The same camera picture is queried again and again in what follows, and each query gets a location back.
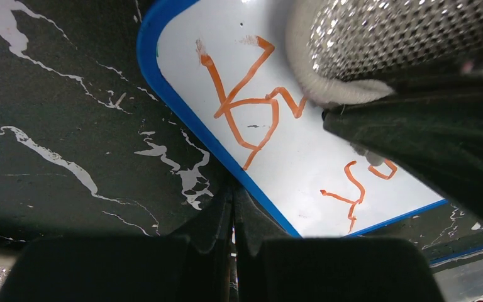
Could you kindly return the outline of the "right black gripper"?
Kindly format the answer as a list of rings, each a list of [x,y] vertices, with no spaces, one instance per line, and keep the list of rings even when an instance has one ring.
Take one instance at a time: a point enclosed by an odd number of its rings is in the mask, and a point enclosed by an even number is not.
[[[395,162],[483,224],[483,55],[393,79],[393,96],[325,110],[324,129]]]

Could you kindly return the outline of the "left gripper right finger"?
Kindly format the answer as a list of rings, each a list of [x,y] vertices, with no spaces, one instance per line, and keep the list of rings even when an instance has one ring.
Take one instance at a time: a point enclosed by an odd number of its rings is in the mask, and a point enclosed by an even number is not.
[[[233,193],[241,301],[442,301],[426,259],[398,238],[294,238]]]

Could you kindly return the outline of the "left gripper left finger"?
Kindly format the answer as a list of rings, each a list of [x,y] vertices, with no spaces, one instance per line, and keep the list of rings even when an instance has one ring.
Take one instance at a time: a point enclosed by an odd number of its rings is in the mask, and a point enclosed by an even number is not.
[[[30,243],[0,301],[225,301],[233,193],[159,237],[61,237]]]

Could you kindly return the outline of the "blue framed whiteboard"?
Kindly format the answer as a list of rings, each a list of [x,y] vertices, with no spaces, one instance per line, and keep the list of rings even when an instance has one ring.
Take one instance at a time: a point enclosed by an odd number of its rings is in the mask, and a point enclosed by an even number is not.
[[[323,129],[286,63],[290,1],[155,1],[136,46],[144,78],[291,235],[370,232],[444,203],[390,161]]]

